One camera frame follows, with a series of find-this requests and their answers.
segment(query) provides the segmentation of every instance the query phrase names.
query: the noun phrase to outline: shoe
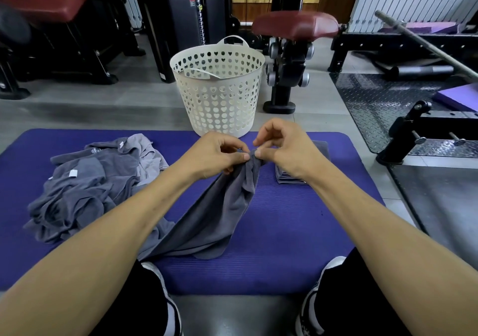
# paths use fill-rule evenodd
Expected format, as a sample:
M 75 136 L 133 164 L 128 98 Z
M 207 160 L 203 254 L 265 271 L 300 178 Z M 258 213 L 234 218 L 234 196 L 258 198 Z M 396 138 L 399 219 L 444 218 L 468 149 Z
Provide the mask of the shoe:
M 169 296 L 168 290 L 166 290 L 163 275 L 161 274 L 161 272 L 159 272 L 158 267 L 156 267 L 151 262 L 143 262 L 141 263 L 141 265 L 143 266 L 143 268 L 146 268 L 147 270 L 153 272 L 159 278 L 163 287 L 164 297 L 166 298 L 166 302 L 168 303 L 168 324 L 166 326 L 166 332 L 164 333 L 164 336 L 184 336 L 184 334 L 182 333 L 181 316 L 179 315 L 178 307 Z
M 345 257 L 339 256 L 332 259 L 327 265 L 322 269 L 320 273 L 320 278 L 315 284 L 314 288 L 307 294 L 304 302 L 302 303 L 302 308 L 296 320 L 296 335 L 297 336 L 312 336 L 312 335 L 321 335 L 324 333 L 324 329 L 319 325 L 317 317 L 314 310 L 315 296 L 317 295 L 317 290 L 319 289 L 320 280 L 324 275 L 324 271 L 333 267 L 340 266 L 345 261 Z

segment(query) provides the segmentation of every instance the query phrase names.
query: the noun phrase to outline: floor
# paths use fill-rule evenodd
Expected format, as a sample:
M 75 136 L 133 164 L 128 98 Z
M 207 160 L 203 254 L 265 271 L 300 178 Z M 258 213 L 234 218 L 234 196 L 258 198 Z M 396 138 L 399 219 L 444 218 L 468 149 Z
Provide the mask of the floor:
M 176 84 L 162 83 L 147 38 L 138 37 L 145 57 L 123 57 L 110 65 L 119 83 L 112 86 L 39 80 L 25 83 L 31 97 L 21 101 L 0 100 L 0 152 L 31 128 L 191 130 Z M 375 162 L 345 104 L 326 72 L 331 39 L 314 43 L 308 61 L 310 83 L 293 88 L 293 115 L 282 117 L 299 123 L 306 131 L 347 134 L 359 152 L 386 206 L 414 224 L 386 168 Z M 349 54 L 343 72 L 377 73 L 367 60 Z M 271 89 L 262 80 L 253 131 L 272 115 L 262 112 Z M 408 156 L 405 164 L 478 168 L 478 159 Z M 288 335 L 300 298 L 289 296 L 179 296 L 175 297 L 186 335 Z

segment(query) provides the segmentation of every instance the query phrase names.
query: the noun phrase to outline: purple yoga mat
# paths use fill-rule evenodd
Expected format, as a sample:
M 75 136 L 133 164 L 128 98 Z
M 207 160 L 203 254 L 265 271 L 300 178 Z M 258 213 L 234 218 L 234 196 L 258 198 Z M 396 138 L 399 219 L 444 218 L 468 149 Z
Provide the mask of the purple yoga mat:
M 433 99 L 458 111 L 478 111 L 478 83 L 438 91 Z
M 169 164 L 198 139 L 192 131 L 35 129 L 23 133 L 0 155 L 0 290 L 8 289 L 54 247 L 37 242 L 22 229 L 29 219 L 27 204 L 42 193 L 43 183 L 54 169 L 50 157 L 135 133 L 150 138 Z M 346 135 L 309 135 L 327 141 L 332 162 L 382 202 Z M 242 139 L 251 146 L 255 136 L 248 133 Z M 190 187 L 166 218 L 179 219 L 211 181 Z M 169 257 L 155 263 L 168 290 L 175 294 L 285 294 L 307 291 L 327 262 L 347 255 L 352 248 L 351 240 L 312 188 L 279 185 L 270 163 L 262 167 L 252 203 L 221 257 L 209 261 Z

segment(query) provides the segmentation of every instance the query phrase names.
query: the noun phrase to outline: metal post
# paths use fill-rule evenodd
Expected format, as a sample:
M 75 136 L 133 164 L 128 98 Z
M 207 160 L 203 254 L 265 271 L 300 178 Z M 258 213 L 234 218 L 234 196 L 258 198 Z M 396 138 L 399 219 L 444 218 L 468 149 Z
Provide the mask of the metal post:
M 415 42 L 420 43 L 423 47 L 428 49 L 430 52 L 433 52 L 437 56 L 439 56 L 444 61 L 451 64 L 457 70 L 466 73 L 469 77 L 473 78 L 474 80 L 478 80 L 478 73 L 472 70 L 470 67 L 465 66 L 463 63 L 454 59 L 451 55 L 445 53 L 441 49 L 435 47 L 430 42 L 424 40 L 422 37 L 416 35 L 414 32 L 410 31 L 409 29 L 405 28 L 402 23 L 398 22 L 397 20 L 393 19 L 391 16 L 386 15 L 380 10 L 375 11 L 375 16 L 381 19 L 383 22 L 391 26 L 393 29 L 396 29 L 400 33 L 406 35 L 410 39 L 414 40 Z

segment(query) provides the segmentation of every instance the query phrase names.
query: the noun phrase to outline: white plastic laundry basket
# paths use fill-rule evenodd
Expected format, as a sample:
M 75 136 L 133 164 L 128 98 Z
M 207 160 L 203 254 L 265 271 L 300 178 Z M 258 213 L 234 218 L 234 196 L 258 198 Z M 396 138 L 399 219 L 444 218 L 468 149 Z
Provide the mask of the white plastic laundry basket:
M 242 45 L 217 44 L 185 49 L 170 66 L 194 131 L 245 135 L 254 122 L 264 55 Z

